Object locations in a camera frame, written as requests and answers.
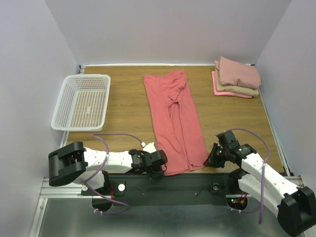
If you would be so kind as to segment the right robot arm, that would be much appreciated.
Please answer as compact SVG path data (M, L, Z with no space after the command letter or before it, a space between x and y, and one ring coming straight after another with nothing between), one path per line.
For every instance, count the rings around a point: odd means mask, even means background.
M249 144L241 145L233 130L217 134L205 161L206 166L223 168L226 162L234 163L238 169L229 174L227 187L230 192L239 191L259 201L259 219L263 209L272 212L283 230L296 237L316 224L316 196L309 187L292 183L261 158Z

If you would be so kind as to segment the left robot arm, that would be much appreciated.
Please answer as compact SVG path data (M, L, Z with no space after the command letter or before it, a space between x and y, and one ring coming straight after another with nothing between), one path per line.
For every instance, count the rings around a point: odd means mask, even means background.
M73 142L48 155L49 185L61 187L70 183L93 188L103 195L109 191L109 174L143 174L151 178L164 175L168 159L154 143L141 143L142 149L123 152L98 151L83 142Z

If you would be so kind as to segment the red t-shirt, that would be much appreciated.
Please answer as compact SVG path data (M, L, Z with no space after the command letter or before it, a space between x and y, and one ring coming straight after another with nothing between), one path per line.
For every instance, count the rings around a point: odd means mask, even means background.
M143 83L157 146L168 160L165 175L203 168L208 151L185 72L145 75Z

